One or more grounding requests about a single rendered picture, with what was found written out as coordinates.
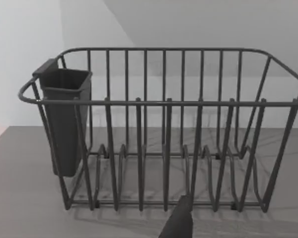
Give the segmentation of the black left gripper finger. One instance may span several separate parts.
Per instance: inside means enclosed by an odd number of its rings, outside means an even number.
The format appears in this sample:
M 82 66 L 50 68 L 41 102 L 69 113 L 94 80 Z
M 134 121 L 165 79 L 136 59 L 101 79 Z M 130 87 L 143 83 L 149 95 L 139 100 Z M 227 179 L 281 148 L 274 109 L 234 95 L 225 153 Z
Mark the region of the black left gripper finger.
M 193 238 L 190 197 L 182 195 L 158 238 Z

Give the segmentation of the dark grey cutlery holder cup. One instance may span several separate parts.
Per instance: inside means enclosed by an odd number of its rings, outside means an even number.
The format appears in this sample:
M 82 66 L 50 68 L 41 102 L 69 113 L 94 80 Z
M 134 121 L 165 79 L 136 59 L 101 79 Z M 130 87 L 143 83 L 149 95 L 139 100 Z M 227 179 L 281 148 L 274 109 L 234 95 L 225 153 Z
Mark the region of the dark grey cutlery holder cup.
M 39 77 L 43 97 L 48 100 L 90 100 L 90 71 L 59 68 L 55 59 L 48 59 L 33 72 L 33 76 Z M 61 175 L 71 178 L 81 161 L 75 108 L 60 104 L 52 104 L 49 108 L 48 118 L 54 128 Z

